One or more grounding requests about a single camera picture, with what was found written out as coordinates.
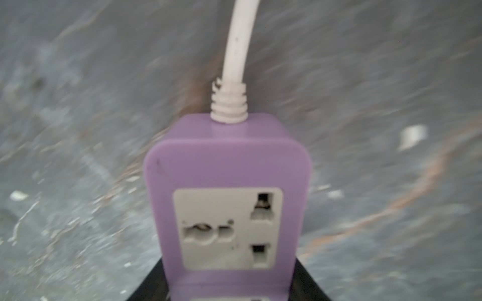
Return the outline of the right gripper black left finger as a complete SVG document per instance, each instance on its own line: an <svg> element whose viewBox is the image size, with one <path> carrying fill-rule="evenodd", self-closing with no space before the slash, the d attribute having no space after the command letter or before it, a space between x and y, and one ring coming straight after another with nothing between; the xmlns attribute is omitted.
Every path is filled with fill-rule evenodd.
<svg viewBox="0 0 482 301"><path fill-rule="evenodd" d="M169 301L169 287L164 273L163 261L158 263L148 273L139 287L127 301Z"/></svg>

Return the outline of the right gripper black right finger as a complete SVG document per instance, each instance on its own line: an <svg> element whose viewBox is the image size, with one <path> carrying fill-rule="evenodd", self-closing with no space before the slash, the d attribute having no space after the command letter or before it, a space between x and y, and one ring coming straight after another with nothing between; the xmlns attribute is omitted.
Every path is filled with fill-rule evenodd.
<svg viewBox="0 0 482 301"><path fill-rule="evenodd" d="M331 301L298 259L296 259L288 301Z"/></svg>

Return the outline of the purple small power strip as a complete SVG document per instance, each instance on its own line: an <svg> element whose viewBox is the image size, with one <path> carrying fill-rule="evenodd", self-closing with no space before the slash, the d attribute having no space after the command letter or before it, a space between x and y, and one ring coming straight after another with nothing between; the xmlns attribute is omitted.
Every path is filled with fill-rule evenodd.
<svg viewBox="0 0 482 301"><path fill-rule="evenodd" d="M144 160L172 300L287 300L307 150L270 114L182 117Z"/></svg>

